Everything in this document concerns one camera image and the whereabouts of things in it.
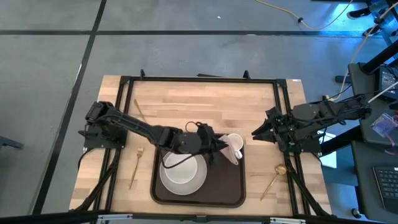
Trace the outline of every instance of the desk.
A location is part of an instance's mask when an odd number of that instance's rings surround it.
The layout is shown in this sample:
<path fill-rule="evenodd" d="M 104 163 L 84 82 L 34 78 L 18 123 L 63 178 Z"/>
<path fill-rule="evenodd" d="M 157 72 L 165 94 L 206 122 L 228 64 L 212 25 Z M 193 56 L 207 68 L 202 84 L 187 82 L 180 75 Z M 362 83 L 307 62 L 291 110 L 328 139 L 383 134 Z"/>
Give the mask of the desk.
<path fill-rule="evenodd" d="M 363 73 L 359 69 L 358 64 L 349 64 L 348 71 L 351 77 L 354 95 L 374 91 L 374 75 L 367 75 Z M 374 94 L 367 94 L 366 99 L 370 100 L 373 96 Z M 372 101 L 370 105 L 372 108 L 372 114 L 368 119 L 359 120 L 359 126 L 352 128 L 347 132 L 338 135 L 334 139 L 322 144 L 323 155 L 327 155 L 330 152 L 351 144 L 352 140 L 383 144 L 387 146 L 391 145 L 390 140 L 388 140 L 388 138 L 382 138 L 380 135 L 378 135 L 378 133 L 372 129 L 371 124 L 383 113 L 393 115 L 395 114 L 395 110 L 390 110 L 388 107 L 389 104 L 380 99 Z M 393 129 L 389 135 L 397 144 L 398 129 Z"/>
<path fill-rule="evenodd" d="M 383 209 L 372 167 L 396 166 L 398 158 L 384 153 L 384 146 L 377 144 L 353 141 L 351 147 L 358 176 L 359 211 L 370 220 L 397 223 L 398 214 Z"/>
<path fill-rule="evenodd" d="M 114 103 L 119 80 L 120 76 L 104 76 L 98 100 Z M 301 81 L 287 80 L 287 85 L 291 104 L 304 103 Z M 265 199 L 259 200 L 275 175 L 274 167 L 284 163 L 277 144 L 251 139 L 251 132 L 264 122 L 265 110 L 275 105 L 271 84 L 135 81 L 132 90 L 131 100 L 137 100 L 145 119 L 150 124 L 184 129 L 188 121 L 201 121 L 211 125 L 216 133 L 242 135 L 245 140 L 246 200 L 238 208 L 160 205 L 154 202 L 149 192 L 154 146 L 144 137 L 128 132 L 126 147 L 122 150 L 119 163 L 111 211 L 158 214 L 292 215 L 286 176 L 278 178 Z M 125 96 L 122 97 L 121 110 L 124 100 Z M 129 115 L 140 119 L 134 103 L 130 104 Z M 144 155 L 139 161 L 132 188 L 129 190 L 139 146 L 144 146 Z M 94 149 L 82 160 L 70 208 L 79 206 L 97 184 L 103 155 L 103 149 Z M 304 153 L 301 155 L 301 161 L 306 186 L 323 209 L 331 213 L 318 160 L 313 155 Z M 295 192 L 298 209 L 303 213 L 297 186 Z M 104 208 L 104 200 L 101 201 L 100 208 Z"/>

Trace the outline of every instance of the white plate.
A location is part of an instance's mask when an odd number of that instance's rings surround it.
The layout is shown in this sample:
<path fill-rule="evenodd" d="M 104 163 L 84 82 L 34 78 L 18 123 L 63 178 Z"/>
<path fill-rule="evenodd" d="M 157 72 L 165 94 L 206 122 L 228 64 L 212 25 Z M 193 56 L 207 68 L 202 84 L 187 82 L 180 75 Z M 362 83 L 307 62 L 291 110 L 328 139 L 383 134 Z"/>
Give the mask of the white plate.
<path fill-rule="evenodd" d="M 165 161 L 172 153 L 168 152 L 166 156 L 163 158 Z M 161 164 L 159 166 L 159 175 L 160 180 L 167 190 L 176 195 L 188 195 L 196 192 L 203 185 L 207 176 L 207 166 L 206 161 L 202 155 L 194 156 L 197 162 L 197 172 L 195 176 L 193 176 L 192 180 L 188 181 L 184 184 L 177 184 L 171 181 L 166 175 L 166 169 Z"/>
<path fill-rule="evenodd" d="M 165 166 L 170 167 L 178 162 L 190 157 L 191 154 L 171 153 L 164 161 Z M 193 157 L 173 168 L 166 169 L 166 176 L 176 184 L 185 184 L 193 179 L 198 171 L 197 160 Z"/>

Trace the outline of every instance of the black cable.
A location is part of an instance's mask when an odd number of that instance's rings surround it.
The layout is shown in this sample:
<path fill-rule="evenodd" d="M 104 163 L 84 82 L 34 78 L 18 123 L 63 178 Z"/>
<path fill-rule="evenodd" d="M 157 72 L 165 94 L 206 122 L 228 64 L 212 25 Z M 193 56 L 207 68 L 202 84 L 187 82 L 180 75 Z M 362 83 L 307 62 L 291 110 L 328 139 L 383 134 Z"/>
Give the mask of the black cable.
<path fill-rule="evenodd" d="M 162 165 L 163 165 L 163 167 L 164 167 L 165 169 L 171 169 L 171 168 L 173 168 L 173 167 L 176 167 L 176 166 L 180 165 L 181 163 L 183 163 L 183 162 L 185 162 L 185 161 L 187 161 L 187 160 L 189 160 L 189 159 L 191 159 L 192 157 L 195 156 L 194 154 L 191 154 L 191 156 L 188 156 L 187 158 L 181 160 L 180 162 L 178 162 L 178 163 L 176 163 L 176 164 L 174 164 L 174 165 L 166 166 L 166 164 L 164 164 L 164 155 L 163 155 L 163 151 L 162 151 L 161 149 L 159 149 L 159 151 L 160 151 L 160 155 L 162 156 L 162 158 L 161 158 L 161 159 L 162 159 Z"/>
<path fill-rule="evenodd" d="M 188 131 L 188 129 L 187 129 L 187 127 L 188 127 L 188 124 L 194 124 L 194 125 L 196 125 L 196 126 L 198 126 L 198 124 L 197 124 L 198 122 L 193 122 L 193 121 L 188 121 L 186 124 L 185 124 L 185 130 L 186 130 L 186 132 L 188 132 L 188 133 L 190 133 L 191 131 Z"/>
<path fill-rule="evenodd" d="M 315 158 L 318 159 L 318 161 L 321 163 L 321 166 L 323 166 L 321 159 L 317 156 L 317 154 L 315 152 L 311 152 L 311 154 L 313 154 L 313 156 L 315 156 Z"/>
<path fill-rule="evenodd" d="M 327 118 L 317 118 L 317 119 L 311 119 L 311 120 L 304 120 L 304 119 L 298 119 L 295 118 L 297 121 L 302 121 L 302 122 L 317 122 L 317 121 L 324 121 L 327 119 L 337 119 L 338 116 L 333 116 L 333 117 L 327 117 Z"/>
<path fill-rule="evenodd" d="M 104 176 L 102 176 L 102 178 L 98 180 L 98 184 L 94 187 L 89 196 L 87 196 L 87 198 L 83 201 L 83 203 L 75 210 L 88 210 L 90 205 L 93 203 L 94 198 L 101 192 L 104 184 L 108 181 L 109 177 L 114 172 L 119 161 L 120 161 L 120 150 L 116 150 L 112 163 L 111 165 L 109 165 Z"/>
<path fill-rule="evenodd" d="M 323 144 L 325 142 L 325 135 L 326 135 L 326 130 L 328 129 L 328 127 L 325 127 L 325 130 L 323 131 L 323 137 L 322 137 L 322 143 Z"/>
<path fill-rule="evenodd" d="M 89 153 L 91 150 L 93 150 L 93 149 L 94 149 L 94 148 L 88 148 L 88 149 L 80 156 L 79 162 L 77 163 L 77 170 L 80 169 L 80 163 L 81 163 L 81 160 L 83 159 L 83 157 L 84 157 L 87 153 Z"/>
<path fill-rule="evenodd" d="M 352 87 L 352 84 L 349 84 L 349 86 L 347 86 L 347 88 L 346 88 L 345 90 L 343 90 L 343 91 L 337 93 L 337 94 L 334 95 L 334 96 L 329 97 L 329 99 L 334 98 L 334 97 L 336 97 L 336 96 L 338 96 L 338 95 L 344 93 L 345 91 L 347 91 L 347 90 L 348 90 L 349 88 L 351 88 L 351 87 Z"/>

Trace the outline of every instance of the wooden table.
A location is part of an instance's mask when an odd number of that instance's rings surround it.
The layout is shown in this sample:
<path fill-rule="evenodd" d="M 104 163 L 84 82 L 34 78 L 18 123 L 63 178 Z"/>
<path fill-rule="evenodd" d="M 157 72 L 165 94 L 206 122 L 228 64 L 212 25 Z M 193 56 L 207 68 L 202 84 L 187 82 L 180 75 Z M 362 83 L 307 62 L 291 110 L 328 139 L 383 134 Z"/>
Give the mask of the wooden table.
<path fill-rule="evenodd" d="M 98 100 L 114 103 L 119 80 L 120 76 L 104 76 Z M 301 80 L 287 80 L 287 84 L 292 106 L 304 103 L 305 96 Z M 126 92 L 127 90 L 124 90 L 121 111 Z M 282 90 L 279 94 L 283 101 Z M 251 132 L 258 128 L 266 118 L 265 110 L 275 106 L 271 84 L 135 81 L 131 100 L 134 99 L 137 100 L 145 119 L 150 124 L 184 129 L 188 121 L 201 121 L 212 126 L 216 133 L 242 135 L 245 140 L 246 200 L 238 208 L 160 205 L 154 202 L 149 192 L 154 146 L 149 144 L 144 137 L 129 132 L 119 163 L 111 207 L 113 212 L 292 215 L 286 176 L 278 177 L 264 200 L 259 200 L 275 175 L 274 167 L 284 164 L 277 144 L 251 139 Z M 134 103 L 130 104 L 129 115 L 141 119 Z M 129 190 L 139 146 L 144 146 L 144 155 L 139 161 L 132 188 Z M 70 208 L 79 206 L 97 184 L 103 155 L 104 149 L 94 149 L 82 160 Z M 306 186 L 322 208 L 331 213 L 319 161 L 309 153 L 303 153 L 301 161 Z M 108 187 L 105 186 L 103 195 L 106 195 L 107 189 Z M 298 209 L 300 213 L 303 213 L 300 191 L 297 186 L 295 189 Z M 102 197 L 101 208 L 104 208 L 104 198 L 105 196 Z"/>

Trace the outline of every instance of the concrete floor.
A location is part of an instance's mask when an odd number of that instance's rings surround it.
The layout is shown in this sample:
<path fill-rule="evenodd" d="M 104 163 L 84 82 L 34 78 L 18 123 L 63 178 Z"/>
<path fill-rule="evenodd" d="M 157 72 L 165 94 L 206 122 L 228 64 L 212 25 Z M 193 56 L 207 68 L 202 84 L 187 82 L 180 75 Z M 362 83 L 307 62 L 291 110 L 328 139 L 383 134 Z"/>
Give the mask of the concrete floor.
<path fill-rule="evenodd" d="M 91 30 L 100 2 L 3 0 L 0 30 Z M 295 11 L 314 27 L 327 24 L 346 6 L 310 0 L 275 4 Z M 349 8 L 361 7 L 366 5 L 356 3 Z M 342 15 L 326 31 L 362 32 L 372 25 L 371 17 L 351 21 Z M 289 15 L 254 0 L 108 0 L 99 29 L 305 30 Z M 249 70 L 256 78 L 300 78 L 307 101 L 316 101 L 340 90 L 334 76 L 344 74 L 362 39 L 321 35 L 97 36 L 43 212 L 68 210 L 83 145 L 77 131 L 83 128 L 103 75 L 138 75 L 143 68 L 148 76 L 206 73 L 240 77 Z M 30 212 L 87 41 L 87 35 L 0 35 L 0 102 L 4 105 L 0 135 L 25 144 L 22 151 L 0 150 L 1 217 Z M 384 39 L 369 38 L 356 62 L 366 62 L 385 47 Z M 351 95 L 347 91 L 342 98 Z M 339 134 L 354 125 L 336 125 L 328 132 Z M 327 184 L 327 189 L 333 213 L 352 218 L 349 211 L 357 206 L 356 201 L 346 195 L 354 188 Z"/>

